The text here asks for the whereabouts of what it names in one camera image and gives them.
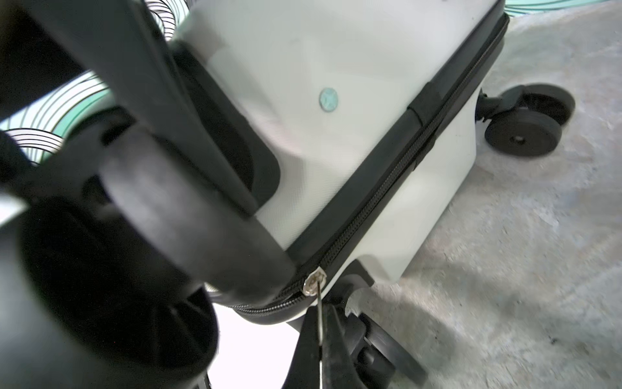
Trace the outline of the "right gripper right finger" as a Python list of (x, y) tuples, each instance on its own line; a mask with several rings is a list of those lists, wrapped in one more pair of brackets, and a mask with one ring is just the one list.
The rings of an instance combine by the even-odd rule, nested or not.
[(322, 388), (365, 388), (356, 372), (333, 306), (322, 306)]

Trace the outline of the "white hard-shell suitcase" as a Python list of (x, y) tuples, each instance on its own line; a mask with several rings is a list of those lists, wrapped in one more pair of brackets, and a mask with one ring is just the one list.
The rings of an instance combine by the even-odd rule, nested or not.
[(365, 388), (426, 369), (367, 314), (476, 157), (542, 157), (565, 89), (481, 84), (502, 1), (4, 1), (1, 385), (209, 388), (215, 308), (336, 309)]

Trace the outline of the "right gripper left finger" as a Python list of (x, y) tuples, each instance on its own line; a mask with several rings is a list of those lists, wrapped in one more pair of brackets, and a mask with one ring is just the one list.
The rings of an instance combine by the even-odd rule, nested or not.
[(319, 389), (321, 346), (318, 338), (317, 307), (311, 306), (302, 322), (283, 389)]

